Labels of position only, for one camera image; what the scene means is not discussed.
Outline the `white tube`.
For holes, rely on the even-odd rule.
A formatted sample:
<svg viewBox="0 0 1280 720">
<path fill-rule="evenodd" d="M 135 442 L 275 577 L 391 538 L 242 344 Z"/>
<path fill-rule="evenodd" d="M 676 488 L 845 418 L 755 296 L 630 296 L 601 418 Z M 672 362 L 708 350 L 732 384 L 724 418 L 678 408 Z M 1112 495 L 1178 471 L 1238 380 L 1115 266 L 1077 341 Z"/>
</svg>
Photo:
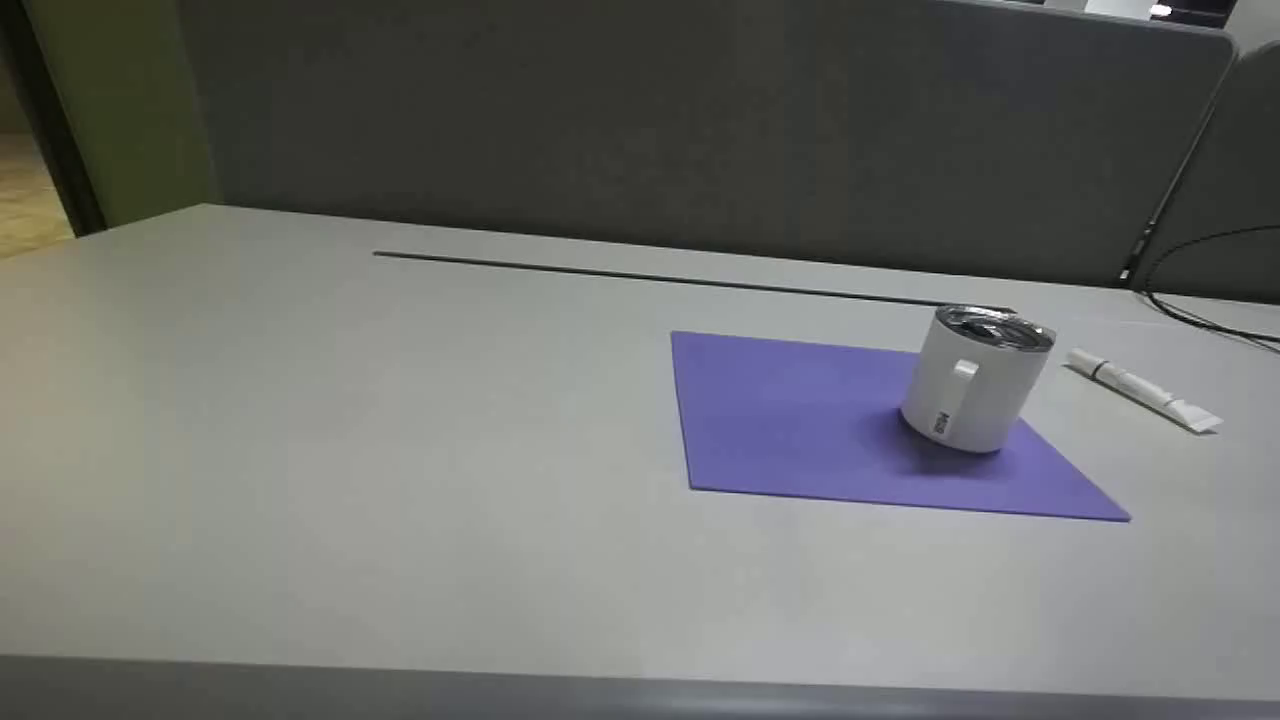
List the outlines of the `white tube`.
<svg viewBox="0 0 1280 720">
<path fill-rule="evenodd" d="M 1069 359 L 1064 359 L 1077 375 L 1172 418 L 1177 426 L 1190 431 L 1190 437 L 1213 437 L 1215 426 L 1223 426 L 1220 414 L 1213 414 L 1206 408 L 1112 362 L 1107 356 L 1092 356 L 1084 346 L 1071 346 Z"/>
</svg>

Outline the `grey desk divider panel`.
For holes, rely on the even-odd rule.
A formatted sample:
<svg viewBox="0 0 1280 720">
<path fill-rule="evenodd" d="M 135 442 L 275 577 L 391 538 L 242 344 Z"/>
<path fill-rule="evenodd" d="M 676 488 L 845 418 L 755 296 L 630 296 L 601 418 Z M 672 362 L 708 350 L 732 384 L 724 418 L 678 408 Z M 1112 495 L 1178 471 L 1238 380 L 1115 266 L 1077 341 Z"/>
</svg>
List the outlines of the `grey desk divider panel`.
<svg viewBox="0 0 1280 720">
<path fill-rule="evenodd" d="M 230 205 L 1107 285 L 1235 60 L 998 0 L 174 0 Z"/>
</svg>

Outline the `purple rectangular mat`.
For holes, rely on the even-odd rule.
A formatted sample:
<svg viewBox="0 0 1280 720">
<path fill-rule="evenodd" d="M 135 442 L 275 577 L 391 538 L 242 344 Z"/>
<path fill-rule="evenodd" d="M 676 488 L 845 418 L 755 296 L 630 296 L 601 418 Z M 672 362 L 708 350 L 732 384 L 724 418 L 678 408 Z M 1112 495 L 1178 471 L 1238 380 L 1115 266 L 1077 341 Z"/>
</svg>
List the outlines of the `purple rectangular mat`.
<svg viewBox="0 0 1280 720">
<path fill-rule="evenodd" d="M 697 490 L 1129 525 L 1030 423 L 994 456 L 899 418 L 908 350 L 761 336 L 672 336 L 683 476 Z"/>
</svg>

